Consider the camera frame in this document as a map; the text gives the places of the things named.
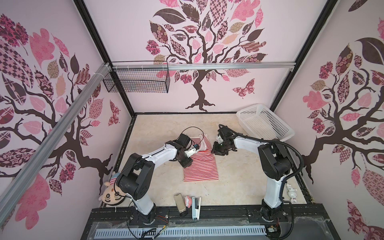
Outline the red white striped tank top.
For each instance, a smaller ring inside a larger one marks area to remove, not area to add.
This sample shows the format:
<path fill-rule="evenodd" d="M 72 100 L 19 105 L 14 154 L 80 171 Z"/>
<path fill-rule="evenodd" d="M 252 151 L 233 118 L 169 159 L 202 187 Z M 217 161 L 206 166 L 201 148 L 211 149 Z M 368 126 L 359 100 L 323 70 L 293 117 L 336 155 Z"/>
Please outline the red white striped tank top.
<path fill-rule="evenodd" d="M 191 156 L 192 164 L 183 169 L 184 182 L 214 181 L 219 179 L 217 162 L 211 153 L 212 145 L 206 135 L 192 138 L 199 151 Z"/>

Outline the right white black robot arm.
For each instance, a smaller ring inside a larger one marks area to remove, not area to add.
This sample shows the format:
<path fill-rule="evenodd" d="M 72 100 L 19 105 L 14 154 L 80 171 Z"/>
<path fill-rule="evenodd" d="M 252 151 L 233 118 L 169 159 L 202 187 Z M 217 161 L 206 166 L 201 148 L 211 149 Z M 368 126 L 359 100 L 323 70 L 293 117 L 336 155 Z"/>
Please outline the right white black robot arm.
<path fill-rule="evenodd" d="M 272 222 L 283 213 L 283 204 L 297 202 L 295 189 L 286 186 L 294 163 L 288 145 L 277 139 L 264 140 L 245 136 L 220 124 L 212 154 L 227 156 L 230 151 L 236 152 L 238 149 L 255 153 L 260 158 L 263 172 L 267 176 L 261 215 L 264 221 Z"/>

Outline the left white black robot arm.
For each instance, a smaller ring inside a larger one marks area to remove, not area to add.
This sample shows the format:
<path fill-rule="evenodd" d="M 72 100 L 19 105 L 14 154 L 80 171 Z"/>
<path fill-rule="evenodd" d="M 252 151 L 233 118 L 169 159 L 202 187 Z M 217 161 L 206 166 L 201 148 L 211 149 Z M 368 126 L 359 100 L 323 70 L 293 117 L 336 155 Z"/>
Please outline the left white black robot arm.
<path fill-rule="evenodd" d="M 132 200 L 144 223 L 155 221 L 156 205 L 148 195 L 155 169 L 168 161 L 178 162 L 185 169 L 192 165 L 191 156 L 199 149 L 200 146 L 193 144 L 190 137 L 180 134 L 176 140 L 166 142 L 158 150 L 145 155 L 133 153 L 129 156 L 115 186 Z"/>

